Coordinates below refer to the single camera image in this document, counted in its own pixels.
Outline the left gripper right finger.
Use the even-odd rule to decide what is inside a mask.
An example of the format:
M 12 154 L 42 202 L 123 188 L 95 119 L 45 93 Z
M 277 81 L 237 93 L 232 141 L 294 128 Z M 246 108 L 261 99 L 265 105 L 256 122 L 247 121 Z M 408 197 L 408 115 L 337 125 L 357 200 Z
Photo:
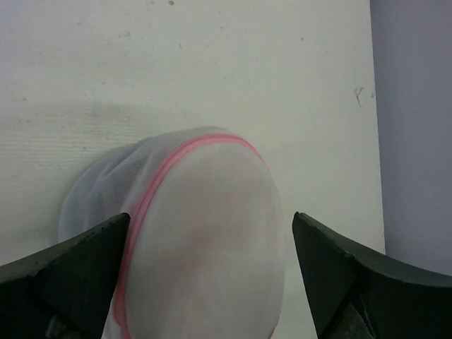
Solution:
M 318 338 L 450 338 L 451 276 L 397 261 L 306 213 L 292 222 Z

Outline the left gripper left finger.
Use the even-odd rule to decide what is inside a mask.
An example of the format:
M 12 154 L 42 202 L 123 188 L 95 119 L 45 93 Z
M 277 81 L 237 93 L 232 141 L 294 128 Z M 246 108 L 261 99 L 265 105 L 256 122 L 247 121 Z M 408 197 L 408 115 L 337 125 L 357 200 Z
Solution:
M 2 338 L 101 338 L 130 217 L 1 267 Z

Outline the white mesh laundry bag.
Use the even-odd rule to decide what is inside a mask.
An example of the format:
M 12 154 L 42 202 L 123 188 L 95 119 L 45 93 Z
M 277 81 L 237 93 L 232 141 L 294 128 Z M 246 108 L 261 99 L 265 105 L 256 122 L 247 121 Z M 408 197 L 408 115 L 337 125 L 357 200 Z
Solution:
M 104 338 L 270 338 L 283 302 L 283 212 L 256 149 L 217 127 L 112 151 L 69 191 L 60 241 L 130 215 Z

